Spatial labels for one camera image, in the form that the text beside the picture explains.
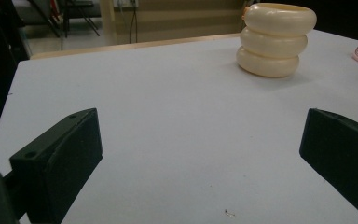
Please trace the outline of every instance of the small debris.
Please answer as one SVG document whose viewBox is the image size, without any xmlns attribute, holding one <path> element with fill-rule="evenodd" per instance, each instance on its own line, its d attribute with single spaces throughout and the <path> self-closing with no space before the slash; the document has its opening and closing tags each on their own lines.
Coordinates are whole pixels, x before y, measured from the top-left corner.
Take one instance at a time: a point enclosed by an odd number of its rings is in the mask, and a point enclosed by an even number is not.
<svg viewBox="0 0 358 224">
<path fill-rule="evenodd" d="M 225 214 L 226 214 L 226 216 L 228 216 L 228 217 L 235 217 L 235 214 L 234 214 L 234 213 L 229 213 L 229 212 L 227 211 L 227 209 L 225 210 Z"/>
</svg>

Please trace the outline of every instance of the donut-shaped object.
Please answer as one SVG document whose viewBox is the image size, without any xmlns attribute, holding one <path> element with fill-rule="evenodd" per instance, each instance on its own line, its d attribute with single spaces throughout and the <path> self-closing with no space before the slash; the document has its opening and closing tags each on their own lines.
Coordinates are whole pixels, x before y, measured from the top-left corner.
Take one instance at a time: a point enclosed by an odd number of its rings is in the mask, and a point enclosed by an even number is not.
<svg viewBox="0 0 358 224">
<path fill-rule="evenodd" d="M 288 59 L 262 57 L 240 46 L 237 63 L 246 71 L 263 77 L 287 77 L 296 71 L 299 59 L 298 56 Z"/>
<path fill-rule="evenodd" d="M 315 27 L 316 14 L 307 7 L 258 3 L 246 11 L 245 23 L 266 35 L 301 36 Z"/>
<path fill-rule="evenodd" d="M 307 46 L 308 39 L 301 36 L 263 35 L 245 27 L 241 32 L 241 43 L 252 53 L 270 58 L 293 58 Z"/>
</svg>

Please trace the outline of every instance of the tiled floor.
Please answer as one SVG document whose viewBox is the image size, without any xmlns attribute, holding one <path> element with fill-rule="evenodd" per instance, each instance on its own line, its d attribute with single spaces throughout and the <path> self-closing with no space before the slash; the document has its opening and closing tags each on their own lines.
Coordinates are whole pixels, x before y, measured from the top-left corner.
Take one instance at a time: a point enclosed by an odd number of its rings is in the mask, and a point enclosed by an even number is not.
<svg viewBox="0 0 358 224">
<path fill-rule="evenodd" d="M 68 37 L 56 37 L 46 25 L 27 26 L 22 29 L 23 37 L 30 55 L 37 53 L 60 51 L 66 49 L 83 49 L 104 46 L 102 22 L 100 19 L 93 19 L 97 25 L 97 36 L 83 19 L 71 20 L 71 31 Z"/>
</svg>

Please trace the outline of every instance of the white table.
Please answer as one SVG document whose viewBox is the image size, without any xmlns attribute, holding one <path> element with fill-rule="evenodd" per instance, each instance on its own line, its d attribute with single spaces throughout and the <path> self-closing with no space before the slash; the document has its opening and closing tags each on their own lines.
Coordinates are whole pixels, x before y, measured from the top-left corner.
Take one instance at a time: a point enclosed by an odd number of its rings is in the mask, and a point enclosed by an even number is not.
<svg viewBox="0 0 358 224">
<path fill-rule="evenodd" d="M 96 107 L 103 160 L 63 223 L 358 223 L 298 154 L 309 108 L 358 121 L 357 45 L 312 31 L 282 79 L 240 69 L 238 38 L 23 62 L 0 120 L 0 172 Z"/>
</svg>

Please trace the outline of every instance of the black cable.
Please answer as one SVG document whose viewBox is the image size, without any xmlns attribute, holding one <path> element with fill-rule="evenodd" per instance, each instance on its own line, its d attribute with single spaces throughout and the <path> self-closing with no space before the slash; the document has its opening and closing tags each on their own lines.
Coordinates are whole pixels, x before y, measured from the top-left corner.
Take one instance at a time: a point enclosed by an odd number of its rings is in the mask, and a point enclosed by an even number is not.
<svg viewBox="0 0 358 224">
<path fill-rule="evenodd" d="M 132 3 L 132 5 L 133 5 L 133 14 L 132 14 L 131 25 L 130 25 L 130 43 L 131 43 L 132 26 L 133 26 L 134 20 L 135 20 L 135 43 L 137 43 L 138 42 L 138 17 L 136 16 L 135 3 Z"/>
</svg>

